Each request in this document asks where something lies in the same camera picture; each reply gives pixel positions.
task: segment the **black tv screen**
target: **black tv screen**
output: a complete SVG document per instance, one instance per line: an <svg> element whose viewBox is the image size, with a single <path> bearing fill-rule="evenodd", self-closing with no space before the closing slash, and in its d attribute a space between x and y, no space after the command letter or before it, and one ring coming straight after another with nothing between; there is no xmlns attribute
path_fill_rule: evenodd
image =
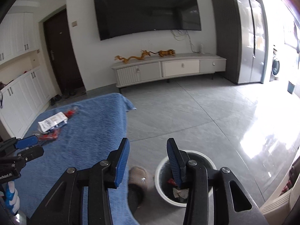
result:
<svg viewBox="0 0 300 225"><path fill-rule="evenodd" d="M155 30L201 30L197 0L94 0L100 39Z"/></svg>

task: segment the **tv cabinet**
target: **tv cabinet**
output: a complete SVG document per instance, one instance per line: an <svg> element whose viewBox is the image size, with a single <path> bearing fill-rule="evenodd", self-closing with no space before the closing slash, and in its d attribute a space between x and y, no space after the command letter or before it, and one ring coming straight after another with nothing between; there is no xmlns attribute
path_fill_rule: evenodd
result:
<svg viewBox="0 0 300 225"><path fill-rule="evenodd" d="M176 56L151 56L144 60L133 59L128 64L113 64L118 88L141 83L210 74L226 70L226 59L208 53L184 53Z"/></svg>

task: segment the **blue cloth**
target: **blue cloth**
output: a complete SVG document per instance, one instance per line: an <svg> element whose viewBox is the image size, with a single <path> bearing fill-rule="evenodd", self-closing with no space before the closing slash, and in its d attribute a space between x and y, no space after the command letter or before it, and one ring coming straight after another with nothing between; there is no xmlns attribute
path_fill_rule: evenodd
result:
<svg viewBox="0 0 300 225"><path fill-rule="evenodd" d="M118 93L83 100L40 114L25 137L37 130L39 121L73 107L78 107L78 112L62 127L58 139L44 145L44 155L28 162L21 171L21 178L15 180L20 209L28 217L67 168L90 168L119 147L126 137L126 112L134 109L133 104ZM109 189L114 225L138 225L129 210L127 193L128 167L119 188ZM83 224L87 224L87 188L82 216Z"/></svg>

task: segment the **person's leg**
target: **person's leg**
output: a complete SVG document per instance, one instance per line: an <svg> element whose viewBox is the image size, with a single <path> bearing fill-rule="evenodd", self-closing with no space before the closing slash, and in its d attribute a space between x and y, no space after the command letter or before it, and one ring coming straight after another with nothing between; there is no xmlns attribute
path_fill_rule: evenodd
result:
<svg viewBox="0 0 300 225"><path fill-rule="evenodd" d="M137 208L142 203L148 188L148 174L146 169L135 166L129 171L128 179L128 205L134 215Z"/></svg>

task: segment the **golden figurine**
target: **golden figurine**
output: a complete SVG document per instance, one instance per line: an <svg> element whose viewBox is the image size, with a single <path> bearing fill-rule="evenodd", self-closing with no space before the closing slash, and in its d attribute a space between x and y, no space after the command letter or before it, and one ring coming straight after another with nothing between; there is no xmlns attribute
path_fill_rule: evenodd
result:
<svg viewBox="0 0 300 225"><path fill-rule="evenodd" d="M160 57L164 57L164 56L175 56L176 52L174 50L167 50L167 51L159 51L158 52Z"/></svg>
<svg viewBox="0 0 300 225"><path fill-rule="evenodd" d="M129 57L128 59L126 59L126 58L123 58L123 57L120 57L120 56L115 56L115 60L121 60L121 61L123 61L123 63L125 63L125 64L127 64L128 63L128 61L131 59L131 58L135 58L135 59L137 59L137 60L143 60L143 59L145 59L145 56L151 56L150 55L150 53L153 53L153 54L156 54L156 53L154 53L154 52L148 52L148 51L141 51L142 52L142 55L140 56L140 57L136 57L136 56L131 56L131 57Z"/></svg>

